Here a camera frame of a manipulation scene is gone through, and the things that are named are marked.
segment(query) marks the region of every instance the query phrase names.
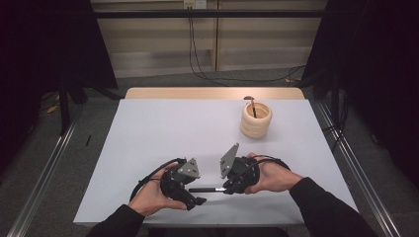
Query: electrical cable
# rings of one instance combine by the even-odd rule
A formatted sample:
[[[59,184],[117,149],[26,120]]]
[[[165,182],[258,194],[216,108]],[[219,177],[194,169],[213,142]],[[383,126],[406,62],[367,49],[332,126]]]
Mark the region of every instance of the electrical cable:
[[[141,187],[143,187],[148,181],[150,181],[150,180],[158,180],[158,179],[152,178],[153,175],[155,175],[157,172],[159,172],[164,167],[172,164],[173,162],[179,162],[181,160],[183,160],[183,159],[176,158],[176,159],[170,160],[170,161],[164,163],[163,165],[159,166],[159,168],[157,168],[156,170],[154,170],[153,172],[151,172],[151,174],[149,174],[148,176],[146,176],[144,179],[138,181],[138,184],[135,186],[135,188],[133,189],[133,191],[131,193],[131,196],[129,198],[129,201],[131,201],[135,197],[136,193],[138,193],[138,191],[141,189]]]
[[[292,68],[290,68],[289,73],[286,76],[283,76],[283,77],[280,77],[280,78],[274,78],[274,79],[267,79],[267,80],[251,80],[251,79],[249,80],[249,79],[224,78],[224,77],[209,78],[207,76],[207,74],[202,70],[201,65],[200,65],[200,62],[198,60],[197,47],[196,47],[196,43],[195,43],[194,20],[192,18],[189,18],[189,33],[190,33],[189,63],[190,63],[190,66],[191,66],[191,69],[192,69],[193,73],[196,76],[198,76],[198,77],[200,77],[202,79],[211,81],[212,83],[215,83],[215,84],[218,84],[218,85],[221,85],[221,86],[224,86],[224,87],[228,87],[228,85],[225,85],[225,84],[220,83],[220,82],[216,82],[215,80],[221,80],[221,81],[241,81],[241,82],[263,82],[263,83],[265,83],[265,82],[275,82],[275,81],[280,81],[280,80],[284,80],[284,79],[290,78],[290,81],[291,81],[291,76],[293,74],[295,74],[296,72],[298,72],[300,68],[304,68],[305,67],[305,65],[300,65],[300,66],[292,67]],[[195,59],[197,61],[197,65],[198,65],[198,68],[200,70],[199,72],[202,75],[198,74],[195,71],[195,69],[194,69],[194,67],[192,65],[192,47],[194,48]]]
[[[348,117],[348,112],[349,112],[348,97],[345,94],[344,95],[344,101],[342,102],[342,111],[341,111],[341,114],[339,116],[339,123],[340,123],[341,128],[337,131],[338,136],[336,137],[336,141],[333,144],[332,153],[334,153],[338,142],[340,141],[340,139],[343,136],[343,132],[345,130],[345,125],[346,125],[346,119]]]
[[[278,158],[275,158],[275,157],[272,157],[272,156],[267,156],[267,155],[256,155],[256,156],[253,156],[251,158],[255,158],[255,157],[265,157],[266,159],[262,159],[262,160],[256,161],[255,163],[253,163],[252,165],[248,166],[244,171],[242,171],[240,174],[236,175],[235,177],[242,176],[248,170],[252,169],[253,167],[255,167],[255,166],[257,166],[257,165],[259,165],[259,164],[261,164],[263,162],[275,162],[277,164],[278,164],[278,162],[281,162],[283,164],[282,166],[284,168],[290,169],[290,167],[288,167],[288,165],[286,163],[284,163],[281,159],[278,159]]]
[[[200,71],[201,71],[201,73],[203,74],[203,76],[202,76],[202,75],[199,75],[199,74],[195,71],[194,66],[192,65],[192,46],[194,46],[195,59],[196,59],[197,64],[198,64],[198,68],[200,69]],[[213,81],[213,80],[209,79],[209,78],[208,78],[208,76],[207,76],[207,75],[204,73],[204,71],[201,69],[201,65],[200,65],[200,62],[199,62],[199,60],[198,60],[198,55],[197,55],[197,46],[196,46],[196,44],[195,44],[194,20],[193,20],[192,18],[189,18],[189,64],[190,64],[190,66],[191,66],[192,72],[193,72],[193,73],[194,73],[197,77],[199,77],[199,78],[201,78],[201,79],[208,80],[208,81],[210,81],[210,82],[212,82],[212,83],[215,83],[215,84],[218,84],[218,85],[220,85],[220,86],[227,87],[227,85],[225,85],[225,84],[223,84],[223,83],[216,82],[216,81]]]

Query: wall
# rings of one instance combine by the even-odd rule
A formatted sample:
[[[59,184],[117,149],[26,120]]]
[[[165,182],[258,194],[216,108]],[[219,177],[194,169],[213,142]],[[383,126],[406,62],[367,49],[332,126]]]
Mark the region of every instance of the wall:
[[[326,2],[208,0],[208,9],[318,10]],[[92,5],[95,11],[183,9],[178,0],[92,0]],[[98,22],[117,77],[191,71],[188,19]],[[200,65],[211,71],[305,64],[320,19],[193,19],[193,23]]]

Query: metal rail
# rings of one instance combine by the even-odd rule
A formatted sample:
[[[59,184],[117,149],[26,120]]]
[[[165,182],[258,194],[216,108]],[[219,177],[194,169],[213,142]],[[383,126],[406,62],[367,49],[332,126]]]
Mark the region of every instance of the metal rail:
[[[87,17],[97,19],[129,18],[346,18],[357,17],[351,11],[331,12],[325,10],[98,10],[95,12],[50,12],[39,14],[51,17]]]
[[[332,126],[333,121],[331,119],[331,113],[330,113],[329,108],[324,103],[320,103],[318,106],[327,124],[329,126]],[[332,130],[332,134],[336,140],[338,140],[339,133],[340,133],[339,130],[336,130],[336,129]],[[381,199],[376,193],[376,190],[373,188],[373,185],[370,183],[370,180],[368,179],[366,173],[361,167],[361,164],[358,162],[357,157],[355,156],[354,152],[352,151],[351,146],[349,145],[348,141],[346,140],[343,134],[339,138],[339,148],[342,151],[349,167],[351,168],[351,171],[354,174],[355,179],[360,185],[361,190],[364,194],[364,197],[366,198],[371,209],[373,210],[373,213],[376,216],[376,219],[379,225],[381,226],[385,236],[388,236],[388,237],[401,236],[387,208],[382,203]]]
[[[68,144],[68,141],[73,134],[74,128],[80,116],[82,114],[83,105],[79,107],[74,116],[74,120],[71,123],[70,127],[66,132],[58,138],[58,141],[53,149],[49,159],[43,168],[40,178],[38,179],[34,189],[32,190],[28,200],[26,201],[24,207],[21,209],[18,217],[12,225],[7,237],[23,237],[25,236],[32,219],[37,212],[38,207],[42,201],[43,195],[46,191],[46,188],[52,178],[52,175],[59,163],[59,160],[64,153],[64,150]]]

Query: black sleeve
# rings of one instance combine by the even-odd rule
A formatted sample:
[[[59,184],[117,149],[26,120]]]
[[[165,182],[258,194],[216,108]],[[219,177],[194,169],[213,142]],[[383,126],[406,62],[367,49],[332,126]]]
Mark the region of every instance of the black sleeve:
[[[144,216],[123,204],[106,220],[95,225],[87,237],[129,237],[138,233]]]
[[[290,194],[312,236],[377,236],[356,210],[309,178],[299,181]]]

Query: hand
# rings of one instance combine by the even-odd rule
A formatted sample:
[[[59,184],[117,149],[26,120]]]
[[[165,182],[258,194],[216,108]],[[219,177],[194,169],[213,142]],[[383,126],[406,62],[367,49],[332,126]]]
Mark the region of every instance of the hand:
[[[265,159],[264,157],[257,157],[257,155],[253,152],[249,153],[247,157],[256,160]],[[259,164],[259,169],[259,182],[254,186],[247,187],[245,190],[246,195],[256,194],[260,191],[286,191],[302,179],[302,176],[274,162],[261,163]]]
[[[143,216],[154,214],[162,208],[186,210],[183,202],[167,198],[160,190],[160,178],[166,170],[176,165],[175,162],[158,171],[129,202],[128,206]]]

